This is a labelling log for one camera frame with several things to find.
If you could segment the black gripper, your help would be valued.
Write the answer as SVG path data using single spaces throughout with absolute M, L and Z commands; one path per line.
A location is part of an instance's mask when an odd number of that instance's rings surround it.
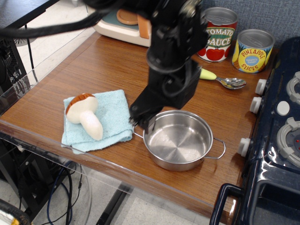
M 175 72 L 163 73 L 151 68 L 147 87 L 130 106 L 129 121 L 148 133 L 164 106 L 181 109 L 194 96 L 200 71 L 201 67 L 193 60 Z

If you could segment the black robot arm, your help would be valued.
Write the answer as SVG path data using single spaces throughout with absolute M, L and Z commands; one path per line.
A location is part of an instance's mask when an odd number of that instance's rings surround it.
M 145 131 L 164 107 L 181 109 L 194 95 L 200 68 L 192 56 L 208 40 L 207 22 L 199 0 L 89 0 L 100 13 L 116 9 L 137 13 L 152 26 L 147 50 L 149 78 L 146 88 L 131 105 L 130 122 Z

